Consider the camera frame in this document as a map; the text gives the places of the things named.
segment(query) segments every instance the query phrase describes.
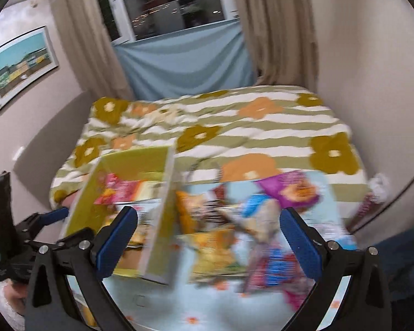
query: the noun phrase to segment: yellow box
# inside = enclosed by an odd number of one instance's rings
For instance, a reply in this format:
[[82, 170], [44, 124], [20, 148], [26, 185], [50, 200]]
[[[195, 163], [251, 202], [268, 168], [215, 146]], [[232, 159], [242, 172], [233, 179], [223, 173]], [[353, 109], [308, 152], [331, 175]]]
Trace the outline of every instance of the yellow box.
[[94, 201], [104, 191], [108, 173], [115, 173], [123, 180], [159, 180], [162, 182], [158, 193], [161, 203], [151, 218], [146, 243], [142, 249], [126, 250], [113, 273], [167, 284], [172, 258], [170, 249], [177, 233], [175, 181], [178, 178], [174, 156], [173, 146], [145, 147], [101, 156], [70, 208], [61, 237], [84, 227], [90, 227], [95, 233], [100, 230], [108, 215], [108, 206], [95, 205]]

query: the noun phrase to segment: blue cloth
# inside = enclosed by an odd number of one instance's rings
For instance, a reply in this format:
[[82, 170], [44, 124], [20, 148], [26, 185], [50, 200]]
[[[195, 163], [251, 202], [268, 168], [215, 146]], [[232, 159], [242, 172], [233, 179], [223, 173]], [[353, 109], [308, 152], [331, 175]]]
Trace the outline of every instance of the blue cloth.
[[414, 228], [380, 242], [376, 248], [389, 279], [391, 300], [414, 295]]
[[247, 87], [256, 81], [239, 19], [114, 48], [139, 100]]

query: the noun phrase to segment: beige curtain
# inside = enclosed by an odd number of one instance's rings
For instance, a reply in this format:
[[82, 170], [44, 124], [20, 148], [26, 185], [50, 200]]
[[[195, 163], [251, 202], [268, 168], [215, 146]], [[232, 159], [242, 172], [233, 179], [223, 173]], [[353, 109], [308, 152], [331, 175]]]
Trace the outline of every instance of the beige curtain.
[[97, 99], [134, 99], [103, 23], [98, 0], [49, 0], [80, 86]]
[[259, 85], [316, 90], [317, 44], [310, 0], [236, 0]]

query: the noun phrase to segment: snack bag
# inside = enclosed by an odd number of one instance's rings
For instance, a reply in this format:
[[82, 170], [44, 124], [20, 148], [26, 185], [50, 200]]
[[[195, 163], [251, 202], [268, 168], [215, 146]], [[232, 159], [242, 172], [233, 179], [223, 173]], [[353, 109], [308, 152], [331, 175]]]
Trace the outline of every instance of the snack bag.
[[347, 230], [341, 225], [331, 222], [313, 224], [317, 232], [323, 237], [325, 241], [335, 240], [345, 250], [356, 250], [357, 244], [354, 236], [349, 234]]
[[237, 275], [245, 272], [232, 252], [235, 241], [234, 227], [224, 225], [209, 232], [185, 235], [184, 238], [197, 251], [190, 281], [214, 276]]
[[305, 276], [299, 263], [297, 263], [296, 267], [296, 275], [292, 279], [283, 283], [281, 285], [281, 290], [287, 296], [288, 303], [295, 310], [299, 310], [300, 306], [305, 301], [311, 289], [313, 288], [314, 280], [308, 279]]
[[240, 205], [222, 207], [219, 211], [227, 218], [227, 220], [252, 235], [257, 242], [267, 243], [270, 237], [280, 228], [280, 208], [278, 201], [268, 196], [261, 198], [260, 201], [261, 202], [255, 208], [256, 210], [251, 213], [246, 211], [246, 202]]
[[270, 196], [267, 194], [253, 194], [243, 203], [241, 215], [244, 218], [253, 216], [258, 210], [259, 206], [268, 199], [270, 199]]
[[155, 211], [155, 208], [159, 206], [159, 204], [159, 199], [149, 199], [132, 203], [117, 204], [115, 205], [116, 212], [106, 217], [103, 226], [110, 225], [110, 223], [112, 223], [112, 221], [124, 207], [127, 206], [134, 208], [138, 214], [138, 225], [129, 240], [128, 247], [142, 247], [146, 243], [147, 234], [151, 227], [150, 220], [153, 218], [153, 212]]
[[133, 201], [139, 184], [138, 180], [121, 180], [114, 173], [109, 173], [105, 178], [105, 190], [94, 204], [110, 205]]
[[159, 195], [159, 188], [162, 185], [162, 182], [155, 180], [143, 180], [141, 181], [137, 188], [132, 200], [148, 200], [156, 199]]
[[300, 170], [274, 175], [255, 183], [266, 194], [277, 199], [282, 209], [292, 207], [300, 212], [319, 201], [317, 187], [311, 184], [305, 173]]
[[248, 277], [243, 292], [281, 286], [295, 278], [297, 265], [294, 254], [285, 252], [278, 238], [272, 237], [267, 244], [257, 244], [250, 252]]
[[224, 184], [205, 193], [177, 191], [177, 209], [184, 234], [208, 231], [227, 223], [219, 208], [225, 204]]

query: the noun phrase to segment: metal bolt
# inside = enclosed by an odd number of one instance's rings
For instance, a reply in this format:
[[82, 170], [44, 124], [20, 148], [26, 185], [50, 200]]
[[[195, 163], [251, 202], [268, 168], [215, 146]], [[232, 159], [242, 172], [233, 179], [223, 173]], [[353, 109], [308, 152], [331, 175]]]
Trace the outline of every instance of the metal bolt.
[[47, 245], [42, 245], [40, 246], [40, 249], [38, 249], [38, 252], [40, 254], [46, 254], [48, 250], [49, 250], [49, 247]]
[[78, 244], [78, 247], [81, 250], [86, 250], [91, 245], [91, 242], [89, 240], [83, 240]]
[[337, 250], [337, 249], [339, 249], [339, 244], [337, 242], [333, 241], [333, 240], [330, 240], [327, 243], [327, 245], [330, 248], [330, 250]]
[[368, 248], [368, 252], [371, 254], [371, 255], [377, 255], [378, 253], [379, 253], [379, 251], [374, 247], [374, 246], [370, 246], [369, 248]]

